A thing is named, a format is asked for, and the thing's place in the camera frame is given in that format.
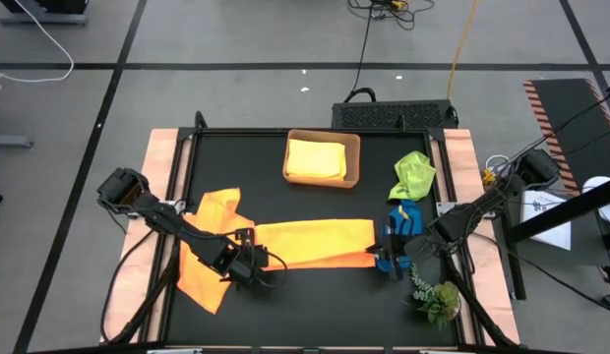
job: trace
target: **green cloth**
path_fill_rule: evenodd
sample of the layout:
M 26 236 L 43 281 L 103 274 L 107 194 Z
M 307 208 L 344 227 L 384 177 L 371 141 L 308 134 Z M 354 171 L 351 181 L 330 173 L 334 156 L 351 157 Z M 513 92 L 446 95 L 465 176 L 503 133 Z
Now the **green cloth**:
M 414 151 L 395 164 L 395 172 L 399 183 L 391 189 L 388 199 L 418 201 L 430 192 L 436 168 L 426 155 Z

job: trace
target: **orange cloth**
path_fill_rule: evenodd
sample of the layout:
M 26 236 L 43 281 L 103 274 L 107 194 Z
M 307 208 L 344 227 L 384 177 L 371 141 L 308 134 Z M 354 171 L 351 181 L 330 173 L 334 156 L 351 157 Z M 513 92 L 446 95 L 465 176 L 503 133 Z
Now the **orange cloth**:
M 205 193 L 196 215 L 185 219 L 200 230 L 226 233 L 255 223 L 235 212 L 239 189 Z M 289 269 L 371 267 L 373 255 L 364 250 L 375 243 L 372 220 L 330 219 L 257 225 L 255 243 L 281 257 Z M 265 270 L 283 269 L 269 257 Z M 178 288 L 212 314 L 217 312 L 230 282 L 220 281 L 213 270 L 198 262 L 189 246 L 181 242 Z

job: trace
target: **gray floor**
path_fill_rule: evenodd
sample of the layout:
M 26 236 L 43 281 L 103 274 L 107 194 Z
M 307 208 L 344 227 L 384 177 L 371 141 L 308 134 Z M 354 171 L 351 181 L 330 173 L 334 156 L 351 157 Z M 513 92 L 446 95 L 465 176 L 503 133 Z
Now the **gray floor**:
M 50 33 L 77 62 L 114 63 L 137 2 L 91 0 L 88 26 L 50 27 Z M 610 63 L 610 0 L 570 3 L 598 61 Z M 417 15 L 411 32 L 373 23 L 365 60 L 451 62 L 470 4 L 441 0 Z M 342 0 L 148 0 L 128 61 L 355 62 L 365 25 Z M 0 63 L 64 61 L 36 28 L 0 26 Z M 586 63 L 558 0 L 482 1 L 461 62 Z M 442 98 L 448 75 L 366 70 L 360 85 L 382 100 Z M 80 70 L 54 84 L 0 79 L 0 133 L 28 134 L 35 141 L 31 150 L 0 149 L 0 192 L 6 197 L 0 207 L 0 353 L 12 350 L 23 324 L 110 77 L 111 71 Z M 151 129 L 189 126 L 197 109 L 212 127 L 329 127 L 332 104 L 345 98 L 354 78 L 354 70 L 124 71 L 30 350 L 97 343 L 122 235 L 95 204 L 95 189 L 117 166 L 141 168 Z M 560 78 L 594 79 L 586 71 L 457 72 L 453 102 L 480 163 L 541 136 L 521 82 Z M 609 291 L 597 270 L 571 253 L 533 242 L 521 248 L 593 296 Z M 522 342 L 610 353 L 610 315 L 534 269 L 525 266 L 523 273 L 528 300 L 514 302 Z

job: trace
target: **wooden board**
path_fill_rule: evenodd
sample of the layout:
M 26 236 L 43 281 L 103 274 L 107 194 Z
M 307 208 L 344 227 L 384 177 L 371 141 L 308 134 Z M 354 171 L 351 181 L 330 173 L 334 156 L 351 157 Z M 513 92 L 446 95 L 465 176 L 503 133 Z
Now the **wooden board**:
M 148 177 L 152 192 L 164 199 L 169 179 L 169 171 L 176 146 L 177 129 L 156 129 L 152 131 L 146 159 L 142 173 Z M 458 202 L 470 202 L 484 193 L 480 180 L 479 168 L 476 162 L 475 150 L 471 141 L 471 135 L 467 130 L 446 130 L 446 147 L 448 150 L 450 166 L 454 178 Z M 438 145 L 432 144 L 437 166 L 437 181 L 443 200 L 447 199 L 445 182 Z M 180 196 L 185 167 L 187 165 L 188 147 L 183 151 L 181 171 L 177 179 L 176 196 Z M 131 221 L 122 255 L 135 245 L 148 228 L 141 220 Z M 494 237 L 490 221 L 480 222 L 476 229 L 478 233 Z M 118 333 L 126 322 L 135 313 L 137 307 L 146 296 L 148 281 L 153 264 L 156 237 L 152 236 L 133 254 L 127 263 L 121 268 L 108 307 L 105 320 L 105 328 L 108 336 Z M 476 273 L 473 275 L 475 292 L 489 313 L 491 318 L 502 329 L 504 334 L 515 342 L 519 342 L 519 335 L 513 309 L 506 286 L 506 280 L 502 272 L 502 264 L 498 249 L 495 245 L 479 238 L 469 238 L 469 249 L 475 262 Z M 152 321 L 149 328 L 148 340 L 156 340 L 157 329 L 162 309 L 162 296 L 154 305 L 152 310 Z M 468 307 L 463 305 L 461 309 L 465 339 L 468 343 L 473 342 L 473 332 L 468 314 Z

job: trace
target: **green plant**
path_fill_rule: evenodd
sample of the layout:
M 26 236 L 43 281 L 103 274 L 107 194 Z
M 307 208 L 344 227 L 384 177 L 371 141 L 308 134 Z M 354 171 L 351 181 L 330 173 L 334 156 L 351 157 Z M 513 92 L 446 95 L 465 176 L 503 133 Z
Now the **green plant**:
M 412 297 L 423 302 L 417 310 L 427 313 L 430 324 L 436 323 L 440 329 L 456 317 L 460 308 L 460 298 L 458 288 L 453 283 L 446 281 L 432 286 L 421 279 L 416 265 L 412 265 L 410 279 L 416 287 Z

